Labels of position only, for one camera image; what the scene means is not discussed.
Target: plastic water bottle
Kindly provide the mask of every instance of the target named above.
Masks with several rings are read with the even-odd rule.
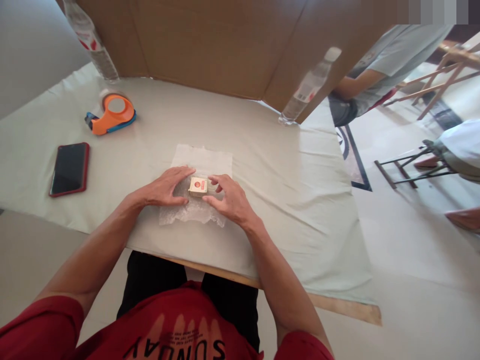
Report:
[[[342,50],[338,47],[331,47],[326,52],[323,60],[305,75],[297,91],[293,94],[278,118],[280,124],[296,124],[295,120],[297,120],[300,113],[307,107],[309,102],[327,81],[330,68],[341,53]]]
[[[76,3],[76,0],[63,0],[65,16],[75,31],[78,40],[90,54],[91,60],[100,75],[109,83],[119,80],[119,74],[107,49],[100,41],[92,19]]]

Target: chair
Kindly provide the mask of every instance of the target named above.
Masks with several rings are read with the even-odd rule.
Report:
[[[376,108],[378,105],[382,105],[384,102],[386,102],[388,99],[390,99],[393,95],[395,95],[397,93],[397,91],[398,91],[398,89],[396,87],[394,87],[392,90],[390,90],[385,95],[383,95],[380,100],[378,100],[375,104],[373,104],[373,106],[371,108],[369,108],[367,110],[367,112]]]
[[[423,88],[420,91],[417,91],[413,94],[410,94],[404,97],[399,97],[399,98],[396,98],[395,100],[389,101],[385,103],[383,106],[387,107],[396,102],[403,101],[406,99],[412,99],[412,98],[415,98],[415,100],[412,103],[412,105],[415,106],[423,94],[438,90],[438,92],[430,100],[430,102],[426,105],[426,108],[417,118],[417,120],[422,120],[428,114],[428,112],[434,106],[434,104],[442,97],[442,95],[449,88],[450,85],[453,85],[453,84],[456,84],[480,75],[480,56],[471,52],[473,50],[477,50],[478,46],[480,46],[480,43],[478,43],[477,45],[472,45],[469,47],[469,50],[466,50],[456,42],[444,40],[438,46],[438,49],[445,52],[445,55],[443,56],[440,64],[436,68],[436,71],[406,83],[402,82],[401,84],[398,84],[396,86],[397,88],[403,88],[410,84],[417,83],[429,78],[428,82],[423,86]],[[459,77],[460,73],[465,68],[471,68],[477,71],[471,74]],[[434,81],[435,77],[438,74],[449,73],[451,71],[453,71],[453,73],[451,74],[451,76],[448,78],[447,81],[439,85],[431,86],[432,82]]]
[[[444,156],[434,147],[433,141],[423,140],[423,144],[424,146],[420,147],[421,151],[414,155],[403,156],[403,157],[399,157],[399,158],[389,160],[389,161],[384,161],[384,162],[380,162],[378,160],[374,161],[375,165],[378,167],[378,170],[380,170],[381,174],[386,179],[386,181],[388,182],[388,184],[391,186],[392,189],[396,189],[397,184],[402,184],[402,183],[409,183],[412,188],[416,189],[418,188],[418,186],[415,184],[415,182],[418,180],[430,179],[430,178],[435,178],[443,175],[458,173],[457,171],[455,171],[453,168],[450,167],[450,165],[445,161]],[[434,155],[436,155],[439,158],[441,165],[438,165],[432,170],[424,172],[416,177],[410,177],[410,175],[405,171],[405,165],[408,165],[414,160],[421,157],[422,155],[429,154],[429,153],[433,153]],[[395,166],[400,171],[400,174],[403,175],[404,180],[394,181],[390,177],[390,175],[385,171],[383,165],[390,164],[390,163],[395,164]]]

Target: bubble wrap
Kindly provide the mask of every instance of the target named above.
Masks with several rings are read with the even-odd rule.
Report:
[[[190,145],[178,144],[175,156],[171,162],[172,167],[188,165],[196,169],[196,173],[180,182],[173,196],[182,196],[189,200],[184,206],[165,206],[160,208],[159,224],[172,224],[175,219],[181,221],[196,220],[203,224],[212,220],[221,228],[224,227],[226,218],[219,214],[213,207],[208,205],[201,197],[193,197],[189,194],[190,180],[195,178],[207,178],[212,174],[227,174],[232,176],[233,156],[230,152],[210,151],[204,147],[193,147]],[[208,195],[215,196],[221,200],[223,193],[217,194],[217,186],[208,181]]]

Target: small box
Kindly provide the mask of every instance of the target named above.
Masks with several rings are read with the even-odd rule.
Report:
[[[207,195],[209,181],[201,177],[192,177],[190,181],[190,188],[188,192],[195,198],[201,198]]]

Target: phone screen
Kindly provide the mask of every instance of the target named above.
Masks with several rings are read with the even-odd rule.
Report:
[[[84,188],[88,144],[58,147],[50,195],[74,192]]]

